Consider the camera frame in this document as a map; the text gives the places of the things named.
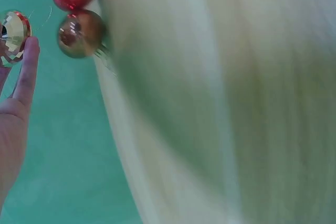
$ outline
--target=green background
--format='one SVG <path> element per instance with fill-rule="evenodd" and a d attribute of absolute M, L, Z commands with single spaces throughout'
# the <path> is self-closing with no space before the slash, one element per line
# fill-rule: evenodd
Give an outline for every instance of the green background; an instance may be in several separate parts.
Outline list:
<path fill-rule="evenodd" d="M 0 0 L 0 5 L 31 14 L 41 47 L 27 156 L 0 223 L 141 223 L 93 60 L 67 58 L 56 44 L 66 13 L 52 0 Z M 2 99 L 11 94 L 19 68 L 13 68 Z"/>

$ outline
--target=finger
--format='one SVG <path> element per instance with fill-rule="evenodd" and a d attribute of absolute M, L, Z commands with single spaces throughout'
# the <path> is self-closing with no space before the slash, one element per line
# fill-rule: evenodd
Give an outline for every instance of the finger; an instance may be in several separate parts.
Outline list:
<path fill-rule="evenodd" d="M 0 95 L 10 71 L 11 68 L 0 68 Z"/>
<path fill-rule="evenodd" d="M 8 98 L 13 98 L 14 91 L 16 90 L 17 83 L 18 83 L 18 81 L 19 81 L 19 77 L 20 77 L 20 74 L 21 74 L 21 69 L 22 69 L 22 67 L 20 68 L 20 72 L 19 72 L 19 75 L 18 75 L 18 77 L 17 77 L 17 79 L 16 79 L 16 82 L 15 82 L 15 85 L 14 85 L 14 88 L 13 88 L 13 91 L 12 91 L 11 95 L 10 95 Z"/>
<path fill-rule="evenodd" d="M 21 73 L 13 93 L 13 98 L 21 102 L 28 110 L 33 100 L 39 53 L 38 39 L 35 37 L 28 38 L 25 45 Z"/>

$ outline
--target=string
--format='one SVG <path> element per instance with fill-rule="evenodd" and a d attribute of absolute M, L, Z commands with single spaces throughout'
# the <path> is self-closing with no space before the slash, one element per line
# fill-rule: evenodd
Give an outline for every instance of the string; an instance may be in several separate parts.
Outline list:
<path fill-rule="evenodd" d="M 33 33 L 36 33 L 37 31 L 39 31 L 42 27 L 44 27 L 47 22 L 49 21 L 49 19 L 51 18 L 51 15 L 52 15 L 52 11 L 53 11 L 53 7 L 50 5 L 50 12 L 49 12 L 49 15 L 48 15 L 48 18 L 43 22 L 43 24 L 39 27 L 37 27 L 36 29 L 33 29 Z M 28 19 L 31 18 L 32 14 L 35 12 L 35 9 L 29 14 L 28 16 Z"/>

